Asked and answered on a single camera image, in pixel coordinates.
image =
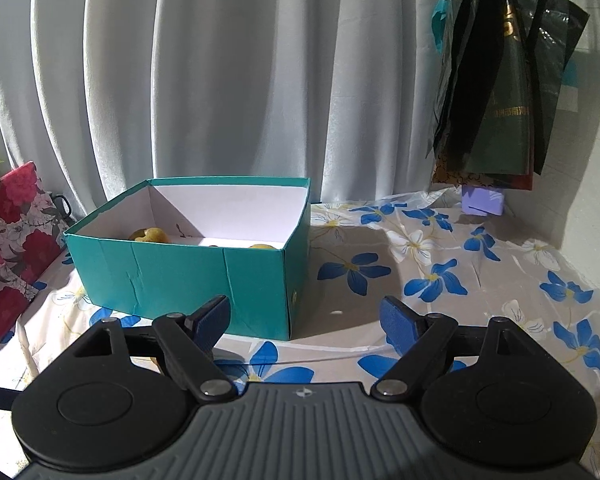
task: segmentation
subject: purple object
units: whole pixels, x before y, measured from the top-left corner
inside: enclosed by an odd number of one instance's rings
[[[504,195],[501,189],[462,186],[462,212],[468,215],[502,215]]]

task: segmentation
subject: white curtain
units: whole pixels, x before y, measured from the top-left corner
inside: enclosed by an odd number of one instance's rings
[[[0,157],[35,161],[78,216],[154,176],[423,189],[434,4],[0,0]]]

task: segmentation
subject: wall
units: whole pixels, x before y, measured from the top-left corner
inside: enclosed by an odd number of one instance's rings
[[[572,0],[590,14],[573,55],[578,111],[558,110],[542,176],[511,191],[510,208],[600,286],[600,0]]]

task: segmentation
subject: floral fabric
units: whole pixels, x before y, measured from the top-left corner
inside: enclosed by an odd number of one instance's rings
[[[598,424],[582,464],[600,478],[600,290],[522,224],[466,216],[455,204],[446,193],[312,206],[309,274],[294,339],[225,335],[214,348],[216,364],[240,391],[249,381],[297,383],[299,392],[311,383],[360,381],[368,390],[406,348],[380,327],[383,296],[461,324],[507,316],[592,393]],[[37,283],[43,290],[1,344],[0,386],[25,387],[101,317],[149,323],[91,303],[66,251]],[[449,373],[474,361],[456,359]],[[155,369],[148,358],[134,362]],[[25,463],[0,414],[0,469],[13,476]]]
[[[33,162],[0,179],[0,344],[60,254],[64,229]]]

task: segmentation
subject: cardboard box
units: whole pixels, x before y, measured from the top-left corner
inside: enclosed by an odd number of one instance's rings
[[[229,333],[288,340],[307,269],[309,185],[307,178],[145,180],[68,229],[66,241],[94,304],[154,319],[225,294]],[[163,229],[171,244],[127,240],[147,227]]]

